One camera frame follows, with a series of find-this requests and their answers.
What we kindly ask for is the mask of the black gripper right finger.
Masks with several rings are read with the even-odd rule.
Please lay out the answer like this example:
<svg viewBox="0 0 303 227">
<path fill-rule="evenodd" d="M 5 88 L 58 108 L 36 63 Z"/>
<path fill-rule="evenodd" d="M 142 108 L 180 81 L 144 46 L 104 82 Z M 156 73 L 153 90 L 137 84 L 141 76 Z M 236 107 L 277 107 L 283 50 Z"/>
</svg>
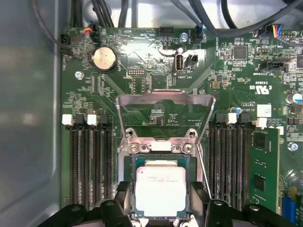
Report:
<svg viewBox="0 0 303 227">
<path fill-rule="evenodd" d="M 190 184 L 190 212 L 199 227 L 292 227 L 293 223 L 259 204 L 241 211 L 209 198 L 201 182 Z"/>
</svg>

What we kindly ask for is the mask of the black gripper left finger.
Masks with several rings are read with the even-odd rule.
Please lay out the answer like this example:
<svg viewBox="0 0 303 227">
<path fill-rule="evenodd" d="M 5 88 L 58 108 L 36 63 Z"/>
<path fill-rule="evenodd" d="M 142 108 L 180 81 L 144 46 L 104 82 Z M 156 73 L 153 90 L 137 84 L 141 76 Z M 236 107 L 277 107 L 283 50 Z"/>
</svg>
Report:
<svg viewBox="0 0 303 227">
<path fill-rule="evenodd" d="M 114 199 L 105 200 L 92 210 L 83 205 L 68 205 L 40 227 L 129 227 L 130 182 L 120 182 Z"/>
</svg>

